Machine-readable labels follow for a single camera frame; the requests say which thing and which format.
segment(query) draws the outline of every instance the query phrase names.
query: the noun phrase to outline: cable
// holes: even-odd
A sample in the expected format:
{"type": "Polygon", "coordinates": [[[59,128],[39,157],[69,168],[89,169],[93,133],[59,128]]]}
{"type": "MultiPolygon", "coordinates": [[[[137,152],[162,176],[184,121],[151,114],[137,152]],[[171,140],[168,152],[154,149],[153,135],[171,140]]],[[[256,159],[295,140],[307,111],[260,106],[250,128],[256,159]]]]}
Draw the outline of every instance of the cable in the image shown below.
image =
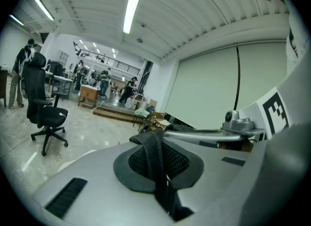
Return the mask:
{"type": "Polygon", "coordinates": [[[102,101],[102,102],[101,102],[101,104],[100,104],[99,106],[97,106],[97,107],[93,108],[93,109],[92,109],[92,111],[94,111],[94,109],[96,109],[96,108],[100,107],[103,103],[104,103],[104,101],[102,101]]]}
{"type": "Polygon", "coordinates": [[[240,63],[239,48],[238,48],[237,43],[235,43],[235,47],[237,48],[237,55],[238,55],[238,87],[237,87],[237,95],[235,97],[233,110],[236,110],[238,106],[239,93],[240,93],[240,82],[241,82],[241,63],[240,63]]]}

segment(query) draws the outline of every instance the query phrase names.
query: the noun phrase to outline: metal railing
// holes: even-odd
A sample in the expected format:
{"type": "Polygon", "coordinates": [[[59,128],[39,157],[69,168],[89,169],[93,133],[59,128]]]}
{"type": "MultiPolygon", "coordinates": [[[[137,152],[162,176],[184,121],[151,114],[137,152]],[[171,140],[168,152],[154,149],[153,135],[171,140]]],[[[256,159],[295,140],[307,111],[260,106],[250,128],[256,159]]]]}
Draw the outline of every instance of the metal railing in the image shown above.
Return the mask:
{"type": "Polygon", "coordinates": [[[78,56],[81,57],[85,57],[87,59],[92,59],[94,61],[103,63],[103,64],[107,64],[110,65],[111,67],[115,67],[117,69],[123,70],[123,71],[127,71],[129,73],[132,73],[134,75],[138,75],[140,69],[135,68],[131,65],[128,65],[126,63],[120,62],[116,59],[107,57],[105,55],[101,55],[95,52],[90,52],[90,51],[86,51],[86,50],[82,50],[80,49],[80,51],[77,53],[78,56]]]}

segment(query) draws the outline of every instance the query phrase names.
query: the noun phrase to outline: wooden platform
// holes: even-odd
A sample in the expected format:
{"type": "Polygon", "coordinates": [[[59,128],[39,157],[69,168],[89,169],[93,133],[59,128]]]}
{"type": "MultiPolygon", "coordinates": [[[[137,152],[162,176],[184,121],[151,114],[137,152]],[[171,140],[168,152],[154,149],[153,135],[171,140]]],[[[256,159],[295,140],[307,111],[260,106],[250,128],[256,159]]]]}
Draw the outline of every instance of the wooden platform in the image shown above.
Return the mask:
{"type": "MultiPolygon", "coordinates": [[[[115,119],[123,122],[132,122],[134,119],[134,111],[133,112],[128,112],[128,111],[122,111],[119,110],[118,108],[111,108],[111,107],[105,107],[105,106],[100,106],[93,111],[93,115],[98,115],[110,119],[115,119]]],[[[142,124],[142,120],[137,119],[136,124],[142,124]]]]}

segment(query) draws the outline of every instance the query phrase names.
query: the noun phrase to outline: mesh cover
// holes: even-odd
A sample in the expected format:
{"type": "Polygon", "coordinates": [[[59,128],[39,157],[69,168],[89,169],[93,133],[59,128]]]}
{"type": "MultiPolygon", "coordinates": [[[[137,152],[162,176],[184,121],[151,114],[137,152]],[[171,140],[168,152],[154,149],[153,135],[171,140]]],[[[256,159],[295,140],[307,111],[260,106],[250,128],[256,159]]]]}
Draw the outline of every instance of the mesh cover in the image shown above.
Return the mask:
{"type": "Polygon", "coordinates": [[[136,173],[157,182],[157,178],[170,179],[181,174],[189,166],[189,159],[162,143],[161,129],[130,138],[142,144],[142,148],[129,157],[129,166],[136,173]]]}
{"type": "Polygon", "coordinates": [[[173,148],[163,144],[164,170],[170,179],[175,178],[189,167],[189,159],[173,148]]]}

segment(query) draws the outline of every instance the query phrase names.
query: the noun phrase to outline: jeans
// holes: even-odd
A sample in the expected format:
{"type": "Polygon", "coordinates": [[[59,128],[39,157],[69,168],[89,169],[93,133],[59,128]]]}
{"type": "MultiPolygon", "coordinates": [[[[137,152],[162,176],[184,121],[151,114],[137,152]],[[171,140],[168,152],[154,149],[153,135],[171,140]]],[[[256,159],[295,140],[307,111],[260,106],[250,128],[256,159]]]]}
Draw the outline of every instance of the jeans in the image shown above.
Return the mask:
{"type": "Polygon", "coordinates": [[[109,82],[107,80],[101,81],[101,96],[105,96],[109,82]]]}
{"type": "Polygon", "coordinates": [[[81,78],[82,78],[82,75],[78,73],[77,74],[76,86],[74,87],[75,90],[80,90],[80,88],[81,88],[81,78]]]}
{"type": "Polygon", "coordinates": [[[17,72],[14,70],[12,71],[12,81],[10,87],[10,99],[9,99],[9,107],[13,106],[16,94],[16,86],[17,86],[17,104],[23,104],[23,98],[20,92],[20,77],[17,72]]]}

